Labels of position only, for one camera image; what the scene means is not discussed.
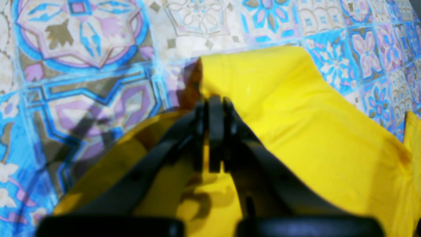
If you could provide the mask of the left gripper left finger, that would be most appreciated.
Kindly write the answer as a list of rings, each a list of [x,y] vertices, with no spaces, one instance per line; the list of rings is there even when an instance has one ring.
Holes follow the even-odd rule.
[[[204,170],[209,146],[210,172],[225,158],[225,100],[201,100],[177,120],[155,147],[116,184],[76,211],[89,217],[174,217],[188,180]]]

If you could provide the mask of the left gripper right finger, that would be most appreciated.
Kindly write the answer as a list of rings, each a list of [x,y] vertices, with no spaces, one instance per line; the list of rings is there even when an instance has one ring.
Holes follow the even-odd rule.
[[[246,219],[292,216],[347,216],[311,190],[270,152],[241,119],[233,102],[223,98],[230,172]]]

